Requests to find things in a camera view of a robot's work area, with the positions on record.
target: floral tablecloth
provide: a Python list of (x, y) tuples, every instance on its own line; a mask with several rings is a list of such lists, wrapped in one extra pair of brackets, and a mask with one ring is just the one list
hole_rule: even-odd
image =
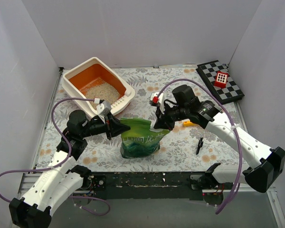
[[(114, 71), (136, 91), (135, 98), (124, 111), (117, 115), (117, 118), (141, 117), (154, 122), (155, 108), (149, 105), (152, 92), (159, 91), (165, 84), (176, 78), (190, 78), (204, 85), (194, 68), (118, 68)], [(172, 89), (182, 84), (182, 82), (175, 83), (168, 87), (165, 91), (166, 98), (172, 99)], [(210, 99), (199, 87), (193, 84), (191, 86), (201, 101)], [(60, 84), (55, 102), (66, 97), (68, 95)], [(234, 103), (224, 106), (233, 116), (235, 123), (240, 123)], [(64, 102), (57, 107), (55, 120), (60, 129), (63, 130), (66, 127), (68, 115), (76, 109), (78, 106), (73, 101)], [(204, 137), (204, 145), (196, 155), (200, 137)], [(60, 139), (61, 136), (49, 120), (40, 146), (37, 168), (47, 166)], [(87, 141), (88, 146), (77, 163), (92, 171), (205, 171), (216, 162), (238, 164), (238, 154), (217, 136), (200, 127), (184, 127), (181, 122), (176, 123), (173, 131), (161, 140), (160, 150), (145, 158), (122, 158), (120, 136), (109, 141), (105, 134), (102, 134), (87, 138)]]

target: white wall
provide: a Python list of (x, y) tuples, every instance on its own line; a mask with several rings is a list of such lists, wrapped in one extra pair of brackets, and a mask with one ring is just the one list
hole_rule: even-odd
[[(0, 0), (0, 173), (30, 168), (58, 67), (21, 0)], [(17, 196), (20, 175), (0, 180), (7, 198)], [(9, 227), (0, 199), (0, 228)]]
[(22, 0), (58, 66), (229, 62), (261, 0)]
[[(230, 63), (249, 132), (285, 149), (285, 0), (263, 0)], [(285, 168), (276, 180), (285, 215)]]

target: orange and white litter box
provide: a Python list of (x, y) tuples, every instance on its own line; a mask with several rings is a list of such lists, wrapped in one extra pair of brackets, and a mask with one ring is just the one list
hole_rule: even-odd
[[(112, 85), (119, 93), (119, 99), (111, 104), (111, 113), (118, 114), (134, 98), (135, 90), (100, 59), (93, 57), (71, 69), (62, 77), (62, 87), (70, 97), (86, 98), (90, 89), (104, 83)], [(97, 111), (89, 101), (74, 100), (74, 102), (89, 117), (97, 115)]]

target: green plastic bag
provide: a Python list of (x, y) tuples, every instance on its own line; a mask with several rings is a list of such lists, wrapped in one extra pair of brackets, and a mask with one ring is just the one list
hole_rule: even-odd
[(169, 130), (150, 131), (151, 121), (141, 118), (122, 118), (120, 123), (131, 127), (121, 134), (121, 154), (123, 158), (142, 158), (160, 149), (160, 140)]

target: black and white chessboard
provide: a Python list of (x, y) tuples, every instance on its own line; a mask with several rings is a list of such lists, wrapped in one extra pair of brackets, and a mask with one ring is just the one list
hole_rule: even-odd
[(227, 104), (242, 99), (244, 94), (230, 75), (227, 78), (226, 88), (222, 89), (214, 86), (215, 77), (218, 71), (228, 73), (226, 66), (223, 66), (218, 60), (199, 64), (197, 68), (197, 72), (203, 79), (207, 88), (221, 104)]

